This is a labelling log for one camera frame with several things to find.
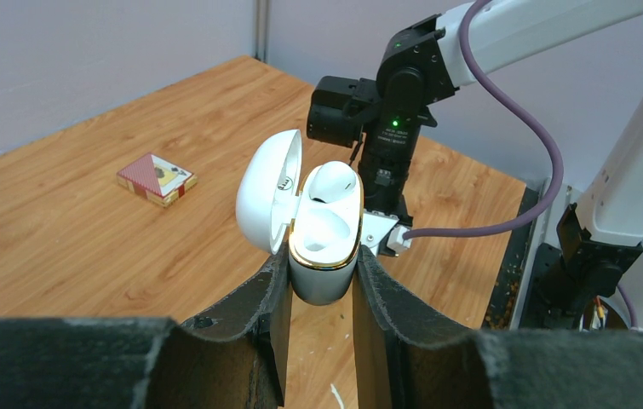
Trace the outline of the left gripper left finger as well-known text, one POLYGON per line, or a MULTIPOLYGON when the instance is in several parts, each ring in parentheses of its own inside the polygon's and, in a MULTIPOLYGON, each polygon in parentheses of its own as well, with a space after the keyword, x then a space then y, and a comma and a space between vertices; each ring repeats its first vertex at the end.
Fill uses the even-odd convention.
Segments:
POLYGON ((292 290, 282 247, 183 322, 0 318, 0 408, 278 408, 292 290))

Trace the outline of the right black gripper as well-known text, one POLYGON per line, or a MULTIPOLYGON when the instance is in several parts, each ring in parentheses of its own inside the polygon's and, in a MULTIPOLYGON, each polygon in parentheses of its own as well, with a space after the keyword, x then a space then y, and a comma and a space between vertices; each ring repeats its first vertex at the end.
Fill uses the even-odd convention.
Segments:
POLYGON ((408 228, 413 226, 403 190, 409 177, 409 160, 382 158, 363 152, 358 171, 364 185, 364 206, 369 212, 396 216, 408 228))

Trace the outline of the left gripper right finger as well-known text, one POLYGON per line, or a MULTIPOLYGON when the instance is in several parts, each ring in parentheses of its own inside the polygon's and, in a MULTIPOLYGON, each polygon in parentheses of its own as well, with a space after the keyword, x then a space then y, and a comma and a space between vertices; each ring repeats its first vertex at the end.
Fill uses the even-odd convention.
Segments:
POLYGON ((470 329, 366 246, 352 291, 362 408, 643 408, 643 331, 470 329))

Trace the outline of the white earbud charging case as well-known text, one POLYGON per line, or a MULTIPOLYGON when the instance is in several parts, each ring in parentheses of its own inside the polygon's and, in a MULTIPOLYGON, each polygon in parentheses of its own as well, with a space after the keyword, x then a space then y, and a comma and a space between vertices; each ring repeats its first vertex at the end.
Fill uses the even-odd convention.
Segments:
POLYGON ((277 254, 288 243, 296 295, 322 306, 341 299, 360 247, 364 188, 359 175, 330 161, 301 176, 299 130, 267 138, 255 151, 237 192, 235 216, 256 248, 277 254))

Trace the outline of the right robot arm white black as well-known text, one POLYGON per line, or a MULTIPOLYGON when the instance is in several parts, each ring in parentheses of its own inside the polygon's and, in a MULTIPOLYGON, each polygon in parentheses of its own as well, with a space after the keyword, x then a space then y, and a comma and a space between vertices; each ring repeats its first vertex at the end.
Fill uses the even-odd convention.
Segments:
MULTIPOLYGON (((278 20, 297 18, 277 49, 309 54, 289 64, 302 78, 369 77, 400 29, 451 7, 449 1, 294 1, 278 20)), ((586 187, 611 151, 643 85, 643 16, 514 63, 493 81, 529 110, 557 142, 565 180, 586 187)), ((529 183, 550 170, 536 137, 478 85, 433 106, 430 138, 529 183)), ((623 276, 643 327, 643 255, 623 276)))

